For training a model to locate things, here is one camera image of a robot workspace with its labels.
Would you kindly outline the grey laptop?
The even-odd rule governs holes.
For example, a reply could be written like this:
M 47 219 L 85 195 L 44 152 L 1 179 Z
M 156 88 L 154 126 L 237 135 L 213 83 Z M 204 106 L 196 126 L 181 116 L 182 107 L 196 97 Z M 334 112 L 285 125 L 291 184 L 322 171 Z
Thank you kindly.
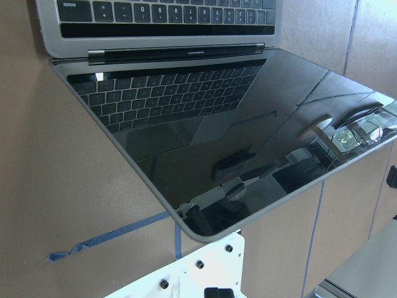
M 36 6 L 53 69 L 195 240 L 396 137 L 393 98 L 278 47 L 281 1 Z

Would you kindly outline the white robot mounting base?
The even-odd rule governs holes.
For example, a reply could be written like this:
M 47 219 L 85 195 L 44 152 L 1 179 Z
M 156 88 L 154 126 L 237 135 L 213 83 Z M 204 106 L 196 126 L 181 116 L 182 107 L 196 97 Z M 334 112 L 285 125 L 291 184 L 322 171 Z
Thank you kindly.
M 234 232 L 109 294 L 109 297 L 244 297 L 244 238 Z

